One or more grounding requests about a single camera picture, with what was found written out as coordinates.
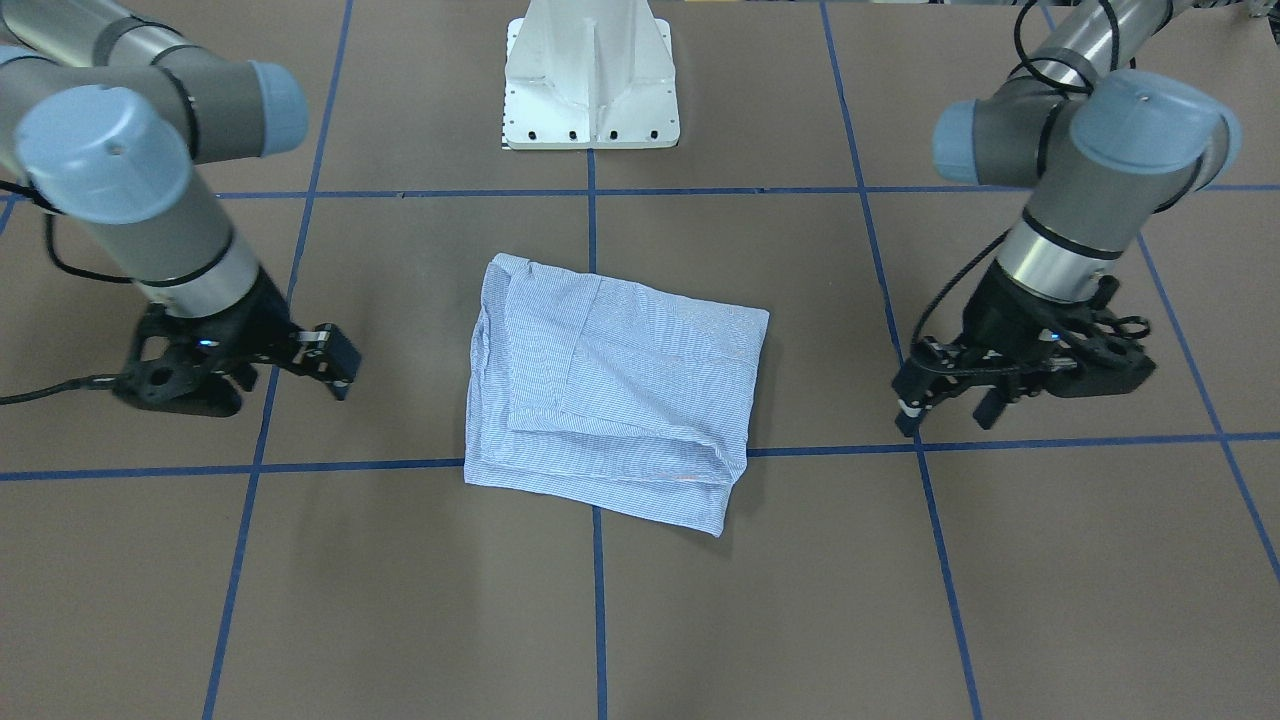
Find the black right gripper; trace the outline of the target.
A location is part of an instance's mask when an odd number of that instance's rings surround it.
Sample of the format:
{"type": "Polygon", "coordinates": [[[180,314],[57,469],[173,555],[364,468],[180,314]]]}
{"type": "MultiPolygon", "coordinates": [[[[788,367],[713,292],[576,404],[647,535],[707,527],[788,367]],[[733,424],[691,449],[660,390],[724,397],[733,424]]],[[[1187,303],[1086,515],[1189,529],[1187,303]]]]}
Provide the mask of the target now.
{"type": "Polygon", "coordinates": [[[228,309],[204,318],[178,318],[161,311],[159,327],[169,341],[165,355],[175,370],[200,383],[214,375],[232,375],[239,386],[253,386],[247,366],[279,366],[325,386],[337,401],[346,401],[362,365],[362,354],[333,323],[301,331],[275,281],[259,269],[244,297],[228,309]]]}

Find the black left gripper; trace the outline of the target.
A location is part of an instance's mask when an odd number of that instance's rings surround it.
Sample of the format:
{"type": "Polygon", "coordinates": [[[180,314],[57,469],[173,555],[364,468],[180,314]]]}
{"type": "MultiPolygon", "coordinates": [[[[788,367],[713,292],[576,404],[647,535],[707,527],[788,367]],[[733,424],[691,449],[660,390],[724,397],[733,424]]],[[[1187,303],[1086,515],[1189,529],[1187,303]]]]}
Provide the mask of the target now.
{"type": "Polygon", "coordinates": [[[1061,345],[1059,340],[1041,338],[1044,331],[1055,334],[1069,322],[1088,320],[1084,301],[1065,304],[1042,297],[992,264],[964,307],[960,345],[911,342],[892,379],[899,400],[895,425],[902,436],[914,437],[943,401],[986,387],[972,416],[980,429],[991,430],[1011,405],[1041,393],[1039,384],[1007,380],[1010,375],[1096,374],[1101,365],[1075,341],[1061,345]]]}

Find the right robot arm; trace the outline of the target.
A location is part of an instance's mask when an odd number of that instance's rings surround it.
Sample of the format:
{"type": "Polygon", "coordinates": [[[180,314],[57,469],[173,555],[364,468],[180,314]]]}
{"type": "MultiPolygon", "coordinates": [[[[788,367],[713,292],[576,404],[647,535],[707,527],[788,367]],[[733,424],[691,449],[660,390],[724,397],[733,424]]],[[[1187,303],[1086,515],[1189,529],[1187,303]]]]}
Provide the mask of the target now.
{"type": "Polygon", "coordinates": [[[146,299],[125,365],[3,398],[108,389],[133,407],[232,416],[257,365],[346,398],[361,356],[289,306],[197,168],[297,149],[308,104],[273,63],[229,61],[114,1],[5,1],[8,190],[77,222],[146,299]]]}

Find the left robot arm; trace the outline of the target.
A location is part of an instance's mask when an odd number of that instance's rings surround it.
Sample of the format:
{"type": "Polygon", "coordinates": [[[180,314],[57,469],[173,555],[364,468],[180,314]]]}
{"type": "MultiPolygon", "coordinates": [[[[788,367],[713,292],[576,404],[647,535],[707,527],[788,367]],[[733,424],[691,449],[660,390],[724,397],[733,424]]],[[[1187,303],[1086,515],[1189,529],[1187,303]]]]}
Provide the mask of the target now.
{"type": "Polygon", "coordinates": [[[956,102],[932,138],[946,179],[1028,188],[986,265],[956,340],[915,325],[893,378],[896,427],[914,436],[928,411],[972,388],[991,428],[1024,397],[1128,395],[1156,365],[1149,323],[1110,309],[1112,270],[1147,220],[1211,186],[1243,133],[1219,100],[1134,67],[1143,44],[1188,1],[1082,1],[987,99],[956,102]]]}

